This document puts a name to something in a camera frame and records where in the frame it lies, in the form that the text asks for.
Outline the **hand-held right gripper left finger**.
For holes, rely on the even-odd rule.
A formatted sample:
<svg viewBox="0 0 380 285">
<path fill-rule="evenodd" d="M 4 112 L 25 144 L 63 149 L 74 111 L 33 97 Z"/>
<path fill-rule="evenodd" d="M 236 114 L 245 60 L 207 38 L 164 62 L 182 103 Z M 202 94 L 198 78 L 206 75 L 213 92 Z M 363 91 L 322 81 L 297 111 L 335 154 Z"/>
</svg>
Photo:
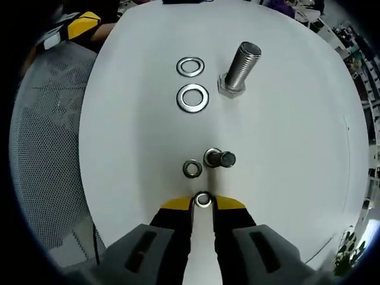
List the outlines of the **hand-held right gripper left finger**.
<svg viewBox="0 0 380 285">
<path fill-rule="evenodd" d="M 90 270 L 97 284 L 182 284 L 193 209 L 191 197 L 165 202 L 150 224 L 140 224 L 107 248 Z"/>
</svg>

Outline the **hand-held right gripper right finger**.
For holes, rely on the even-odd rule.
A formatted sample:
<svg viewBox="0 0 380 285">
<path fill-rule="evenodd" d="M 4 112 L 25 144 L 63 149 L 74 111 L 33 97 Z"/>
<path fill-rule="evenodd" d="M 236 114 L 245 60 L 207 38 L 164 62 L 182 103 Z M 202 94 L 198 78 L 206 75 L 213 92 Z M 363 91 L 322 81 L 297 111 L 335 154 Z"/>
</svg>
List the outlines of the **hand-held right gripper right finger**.
<svg viewBox="0 0 380 285">
<path fill-rule="evenodd" d="M 305 284 L 315 274 L 297 247 L 267 225 L 257 225 L 244 204 L 219 195 L 212 201 L 223 284 Z"/>
</svg>

